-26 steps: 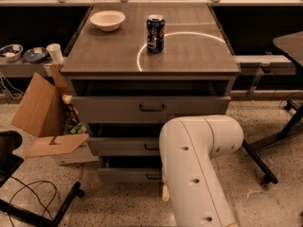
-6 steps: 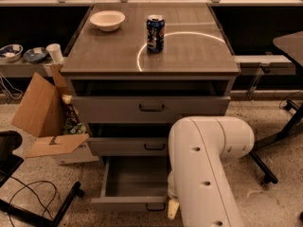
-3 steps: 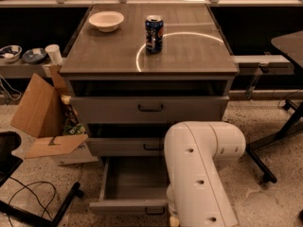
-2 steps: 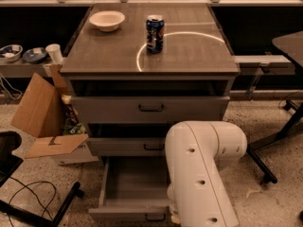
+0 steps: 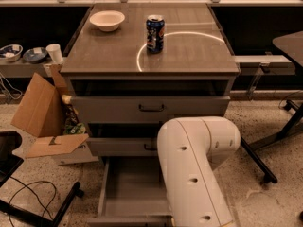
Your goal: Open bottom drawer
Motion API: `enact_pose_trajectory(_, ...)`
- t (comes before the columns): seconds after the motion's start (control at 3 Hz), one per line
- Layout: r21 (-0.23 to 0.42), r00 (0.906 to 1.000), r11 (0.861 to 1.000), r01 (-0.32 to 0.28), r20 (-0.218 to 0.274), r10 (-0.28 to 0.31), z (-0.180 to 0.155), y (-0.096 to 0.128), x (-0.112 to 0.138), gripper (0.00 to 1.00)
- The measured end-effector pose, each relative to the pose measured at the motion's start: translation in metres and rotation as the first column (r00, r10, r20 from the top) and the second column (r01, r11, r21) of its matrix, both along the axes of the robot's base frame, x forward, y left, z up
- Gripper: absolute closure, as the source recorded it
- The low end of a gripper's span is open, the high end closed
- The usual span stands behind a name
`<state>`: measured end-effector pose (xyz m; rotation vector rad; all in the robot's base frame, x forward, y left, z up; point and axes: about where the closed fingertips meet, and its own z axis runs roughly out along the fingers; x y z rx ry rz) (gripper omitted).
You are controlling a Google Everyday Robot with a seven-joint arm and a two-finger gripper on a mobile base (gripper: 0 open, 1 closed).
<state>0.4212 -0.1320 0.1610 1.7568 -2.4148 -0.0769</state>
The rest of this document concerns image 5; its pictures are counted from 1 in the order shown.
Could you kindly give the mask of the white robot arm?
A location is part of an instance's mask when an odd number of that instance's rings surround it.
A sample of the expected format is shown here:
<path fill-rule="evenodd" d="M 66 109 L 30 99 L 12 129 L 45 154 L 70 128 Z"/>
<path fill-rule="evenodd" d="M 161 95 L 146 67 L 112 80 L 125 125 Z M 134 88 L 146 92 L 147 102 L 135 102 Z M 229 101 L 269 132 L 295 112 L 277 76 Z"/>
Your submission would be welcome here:
<path fill-rule="evenodd" d="M 158 132 L 157 151 L 175 227 L 236 227 L 213 170 L 240 146 L 230 120 L 181 117 Z"/>

